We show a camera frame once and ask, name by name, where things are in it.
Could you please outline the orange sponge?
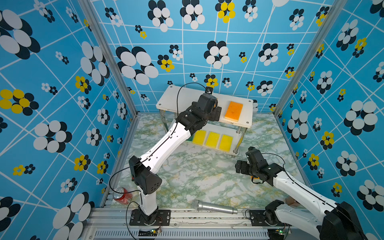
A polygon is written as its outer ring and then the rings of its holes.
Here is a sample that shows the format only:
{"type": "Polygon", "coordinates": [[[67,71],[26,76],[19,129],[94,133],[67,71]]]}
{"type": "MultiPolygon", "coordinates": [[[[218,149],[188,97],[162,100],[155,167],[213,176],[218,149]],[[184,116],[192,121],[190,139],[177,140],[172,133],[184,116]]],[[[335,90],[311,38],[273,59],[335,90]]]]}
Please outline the orange sponge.
{"type": "Polygon", "coordinates": [[[242,113],[243,104],[231,101],[227,108],[224,118],[233,122],[238,122],[242,113]]]}

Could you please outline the yellow sponge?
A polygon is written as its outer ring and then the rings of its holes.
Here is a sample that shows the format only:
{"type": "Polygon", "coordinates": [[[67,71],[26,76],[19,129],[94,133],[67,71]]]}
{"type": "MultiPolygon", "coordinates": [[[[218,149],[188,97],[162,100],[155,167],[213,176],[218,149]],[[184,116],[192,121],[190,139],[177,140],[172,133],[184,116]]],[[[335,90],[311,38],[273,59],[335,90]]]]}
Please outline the yellow sponge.
{"type": "Polygon", "coordinates": [[[205,130],[199,130],[194,134],[194,138],[192,140],[192,143],[198,146],[202,146],[205,142],[207,131],[205,130]]]}
{"type": "Polygon", "coordinates": [[[215,132],[209,132],[208,138],[206,140],[205,146],[211,149],[215,149],[218,145],[220,134],[215,132]]]}
{"type": "Polygon", "coordinates": [[[223,152],[229,152],[232,146],[233,137],[228,135],[222,135],[219,143],[219,150],[223,152]]]}

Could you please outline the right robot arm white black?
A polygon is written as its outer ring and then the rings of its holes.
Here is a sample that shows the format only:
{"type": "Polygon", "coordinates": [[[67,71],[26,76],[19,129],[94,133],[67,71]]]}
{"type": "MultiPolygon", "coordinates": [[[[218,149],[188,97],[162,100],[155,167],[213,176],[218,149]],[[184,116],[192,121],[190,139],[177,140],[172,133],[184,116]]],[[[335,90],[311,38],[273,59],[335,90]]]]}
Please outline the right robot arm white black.
{"type": "Polygon", "coordinates": [[[302,205],[306,212],[283,201],[275,200],[265,207],[267,225],[286,224],[300,229],[318,240],[366,240],[355,209],[346,202],[337,203],[296,180],[284,165],[269,164],[260,150],[250,147],[246,161],[237,161],[238,174],[267,183],[302,205]]]}

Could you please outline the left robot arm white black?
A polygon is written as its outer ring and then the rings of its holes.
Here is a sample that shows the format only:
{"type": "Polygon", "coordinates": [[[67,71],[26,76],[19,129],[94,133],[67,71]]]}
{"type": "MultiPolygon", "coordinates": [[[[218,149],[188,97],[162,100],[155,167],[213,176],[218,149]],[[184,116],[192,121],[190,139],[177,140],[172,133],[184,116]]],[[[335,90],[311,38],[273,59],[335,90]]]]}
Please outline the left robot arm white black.
{"type": "Polygon", "coordinates": [[[162,179],[157,172],[165,160],[208,121],[218,121],[220,114],[218,99],[204,93],[198,101],[192,102],[191,106],[178,114],[172,127],[150,150],[139,158],[130,158],[131,175],[142,200],[139,206],[142,215],[149,218],[158,210],[156,191],[161,186],[162,179]]]}

